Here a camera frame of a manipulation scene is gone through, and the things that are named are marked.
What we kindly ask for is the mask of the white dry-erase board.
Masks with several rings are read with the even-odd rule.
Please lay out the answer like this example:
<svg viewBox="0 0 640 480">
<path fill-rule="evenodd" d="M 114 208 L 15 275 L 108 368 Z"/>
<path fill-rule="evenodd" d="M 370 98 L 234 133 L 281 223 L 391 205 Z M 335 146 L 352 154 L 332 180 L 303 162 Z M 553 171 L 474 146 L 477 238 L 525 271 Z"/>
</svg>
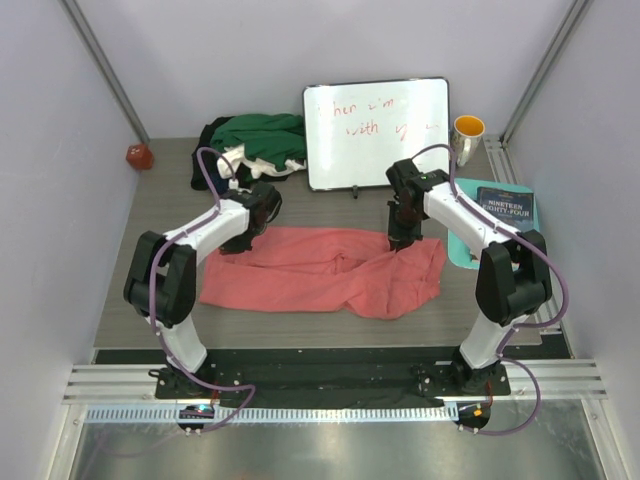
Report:
<svg viewBox="0 0 640 480">
<path fill-rule="evenodd" d="M 314 85 L 303 92 L 308 184 L 313 191 L 388 184 L 386 170 L 414 157 L 448 169 L 449 82 L 443 77 Z"/>
</svg>

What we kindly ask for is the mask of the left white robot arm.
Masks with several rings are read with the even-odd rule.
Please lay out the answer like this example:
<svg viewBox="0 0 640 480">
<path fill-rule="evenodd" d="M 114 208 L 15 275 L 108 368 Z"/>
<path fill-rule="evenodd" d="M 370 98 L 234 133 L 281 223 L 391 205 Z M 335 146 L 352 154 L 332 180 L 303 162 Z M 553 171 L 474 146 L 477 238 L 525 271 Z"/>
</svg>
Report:
<svg viewBox="0 0 640 480">
<path fill-rule="evenodd" d="M 168 369 L 190 398 L 205 397 L 215 378 L 207 350 L 196 332 L 192 310 L 199 264 L 214 253 L 252 248 L 282 205 L 268 183 L 229 190 L 194 220 L 165 233 L 147 231 L 137 241 L 125 281 L 124 300 L 144 317 L 165 351 Z"/>
</svg>

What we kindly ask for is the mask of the pink t shirt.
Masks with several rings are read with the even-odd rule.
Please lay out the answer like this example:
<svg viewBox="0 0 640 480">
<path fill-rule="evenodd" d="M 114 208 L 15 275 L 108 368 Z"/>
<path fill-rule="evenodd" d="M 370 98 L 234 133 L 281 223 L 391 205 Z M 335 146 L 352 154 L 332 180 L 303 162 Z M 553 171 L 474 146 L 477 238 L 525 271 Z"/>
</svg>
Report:
<svg viewBox="0 0 640 480">
<path fill-rule="evenodd" d="M 439 239 L 391 250 L 380 232 L 270 227 L 240 254 L 212 253 L 199 301 L 267 313 L 331 313 L 395 320 L 440 293 L 446 263 Z"/>
</svg>

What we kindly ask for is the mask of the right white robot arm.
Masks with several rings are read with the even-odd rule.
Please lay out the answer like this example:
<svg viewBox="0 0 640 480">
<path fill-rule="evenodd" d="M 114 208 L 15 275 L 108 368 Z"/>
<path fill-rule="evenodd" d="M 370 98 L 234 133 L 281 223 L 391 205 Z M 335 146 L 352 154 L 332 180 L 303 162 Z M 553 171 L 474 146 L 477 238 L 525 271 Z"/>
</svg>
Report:
<svg viewBox="0 0 640 480">
<path fill-rule="evenodd" d="M 399 251 L 422 238 L 421 224 L 438 221 L 479 260 L 475 299 L 478 317 L 455 350 L 451 380 L 472 395 L 495 374 L 507 337 L 552 296 L 544 237 L 521 232 L 483 210 L 444 171 L 420 172 L 404 159 L 386 170 L 394 191 L 388 203 L 390 248 Z"/>
</svg>

